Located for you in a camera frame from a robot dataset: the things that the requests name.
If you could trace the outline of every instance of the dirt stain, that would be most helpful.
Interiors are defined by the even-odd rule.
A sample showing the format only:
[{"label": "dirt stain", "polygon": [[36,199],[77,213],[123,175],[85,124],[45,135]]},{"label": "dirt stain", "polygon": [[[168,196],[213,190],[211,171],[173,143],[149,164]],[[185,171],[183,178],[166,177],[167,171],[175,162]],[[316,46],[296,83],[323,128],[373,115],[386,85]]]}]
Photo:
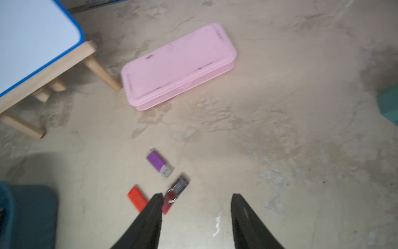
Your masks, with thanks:
[{"label": "dirt stain", "polygon": [[124,65],[133,61],[134,59],[135,59],[134,57],[131,57],[130,59],[123,59],[120,62],[111,64],[110,66],[107,67],[107,69],[111,72],[120,72],[124,67]]},{"label": "dirt stain", "polygon": [[196,16],[194,16],[194,17],[191,17],[191,18],[188,18],[188,19],[186,19],[185,21],[183,21],[183,22],[180,22],[175,28],[173,28],[170,32],[174,32],[174,31],[176,31],[182,24],[184,24],[184,23],[186,23],[186,22],[189,22],[189,21],[191,21],[192,19],[194,19]]},{"label": "dirt stain", "polygon": [[140,48],[137,49],[137,51],[134,54],[134,59],[137,59],[138,57],[140,57],[140,55],[147,51],[149,48],[149,45],[152,43],[152,41],[146,41],[142,44],[142,46]]},{"label": "dirt stain", "polygon": [[200,131],[193,126],[185,127],[180,124],[167,124],[172,137],[180,142],[197,142],[201,136]]},{"label": "dirt stain", "polygon": [[217,32],[217,35],[219,36],[220,40],[224,41],[224,38],[222,37],[221,33],[218,30],[216,30],[216,32]]},{"label": "dirt stain", "polygon": [[119,9],[116,10],[117,16],[120,18],[126,18],[126,19],[135,19],[138,18],[138,11],[141,8],[141,6],[123,6]]},{"label": "dirt stain", "polygon": [[198,69],[196,69],[196,71],[201,70],[202,68],[207,67],[207,66],[209,66],[209,65],[211,65],[211,64],[213,64],[213,63],[214,63],[214,61],[212,61],[212,62],[210,62],[210,63],[207,63],[207,64],[204,65],[203,67],[199,67]]},{"label": "dirt stain", "polygon": [[213,1],[206,1],[206,2],[203,2],[202,5],[203,5],[203,6],[210,7],[210,6],[213,5]]},{"label": "dirt stain", "polygon": [[321,30],[334,30],[337,32],[343,32],[344,34],[350,37],[354,37],[353,32],[349,27],[346,27],[344,25],[344,22],[340,21],[338,23],[335,23],[334,19],[331,16],[325,15],[323,13],[318,13],[309,16],[300,16],[297,17],[294,23],[284,24],[280,27],[293,30],[297,33],[308,33],[313,31],[318,32]]},{"label": "dirt stain", "polygon": [[160,16],[162,9],[159,6],[152,6],[145,11],[145,16],[149,19],[154,19],[157,16]]},{"label": "dirt stain", "polygon": [[168,113],[171,109],[172,105],[169,101],[167,101],[141,112],[141,117],[137,120],[138,127],[134,129],[130,139],[138,137],[149,126],[162,122],[164,115],[166,115],[166,113]]},{"label": "dirt stain", "polygon": [[54,93],[46,103],[42,104],[40,121],[51,127],[66,125],[73,108],[73,95],[72,89]]},{"label": "dirt stain", "polygon": [[[18,112],[13,112],[19,117],[28,122],[33,120],[27,119],[26,115],[20,115]],[[25,160],[25,155],[28,153],[34,139],[25,135],[16,129],[0,123],[0,174],[4,176],[8,170],[13,167],[18,167]],[[15,172],[20,172],[19,169],[13,169],[6,175],[6,180],[18,181]]]}]

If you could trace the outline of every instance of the wooden table leg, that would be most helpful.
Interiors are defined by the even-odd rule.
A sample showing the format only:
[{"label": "wooden table leg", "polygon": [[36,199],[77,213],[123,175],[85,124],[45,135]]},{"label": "wooden table leg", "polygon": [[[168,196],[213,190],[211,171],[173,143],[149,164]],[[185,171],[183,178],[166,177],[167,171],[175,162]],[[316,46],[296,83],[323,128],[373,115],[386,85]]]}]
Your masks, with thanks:
[{"label": "wooden table leg", "polygon": [[32,93],[33,97],[35,97],[36,99],[38,99],[40,102],[43,102],[43,103],[47,102],[47,100],[50,97],[50,94],[51,94],[51,92],[43,87],[37,89],[36,91],[34,91]]},{"label": "wooden table leg", "polygon": [[59,78],[55,78],[48,84],[55,92],[65,91],[67,87]]},{"label": "wooden table leg", "polygon": [[7,111],[0,114],[0,122],[4,122],[35,139],[41,139],[45,134],[44,130],[21,120]]},{"label": "wooden table leg", "polygon": [[83,60],[84,64],[98,77],[102,78],[114,90],[120,90],[122,85],[115,80],[94,58],[90,55]]}]

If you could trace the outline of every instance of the blue table edge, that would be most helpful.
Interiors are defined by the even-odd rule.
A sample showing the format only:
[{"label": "blue table edge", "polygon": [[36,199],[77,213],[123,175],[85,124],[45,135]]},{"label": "blue table edge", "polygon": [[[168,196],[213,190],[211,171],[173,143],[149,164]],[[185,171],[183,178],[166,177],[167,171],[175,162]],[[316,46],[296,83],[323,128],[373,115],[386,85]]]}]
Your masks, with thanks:
[{"label": "blue table edge", "polygon": [[6,95],[7,93],[9,93],[12,89],[16,88],[17,86],[19,86],[20,84],[24,83],[26,80],[28,80],[29,78],[31,78],[33,75],[37,74],[38,72],[40,72],[41,70],[45,69],[46,67],[48,67],[49,65],[53,64],[55,61],[57,61],[59,58],[61,58],[62,56],[66,55],[67,53],[71,52],[73,49],[77,48],[78,46],[82,45],[82,43],[84,42],[84,33],[82,28],[79,26],[79,24],[76,22],[76,20],[72,17],[72,15],[64,8],[64,6],[62,6],[58,0],[51,0],[53,1],[64,13],[65,15],[73,22],[73,24],[77,27],[77,29],[80,32],[80,40],[78,43],[76,43],[75,45],[73,45],[71,48],[67,49],[65,52],[63,52],[62,54],[58,55],[57,57],[55,57],[54,59],[52,59],[51,61],[47,62],[46,64],[44,64],[43,66],[39,67],[39,69],[37,69],[36,71],[34,71],[33,73],[29,74],[28,76],[26,76],[25,78],[23,78],[22,80],[18,81],[17,83],[15,83],[13,86],[11,86],[10,88],[8,88],[7,90],[5,90],[4,92],[0,93],[0,98],[4,95]]}]

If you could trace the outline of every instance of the purple usb flash drive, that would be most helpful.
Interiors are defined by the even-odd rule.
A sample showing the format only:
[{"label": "purple usb flash drive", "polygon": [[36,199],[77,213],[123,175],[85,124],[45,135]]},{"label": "purple usb flash drive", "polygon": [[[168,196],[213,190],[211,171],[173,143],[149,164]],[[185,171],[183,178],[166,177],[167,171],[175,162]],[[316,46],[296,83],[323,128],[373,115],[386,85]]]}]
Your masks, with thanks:
[{"label": "purple usb flash drive", "polygon": [[156,150],[151,150],[147,159],[164,178],[168,178],[172,173],[173,168],[156,152]]}]

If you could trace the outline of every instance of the green object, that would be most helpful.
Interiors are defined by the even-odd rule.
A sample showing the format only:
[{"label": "green object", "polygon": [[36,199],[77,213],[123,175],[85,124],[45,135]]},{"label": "green object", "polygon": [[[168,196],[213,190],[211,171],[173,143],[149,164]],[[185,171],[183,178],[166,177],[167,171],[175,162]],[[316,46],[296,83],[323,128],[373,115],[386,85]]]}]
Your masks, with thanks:
[{"label": "green object", "polygon": [[377,98],[381,115],[398,125],[398,84],[390,86]]}]

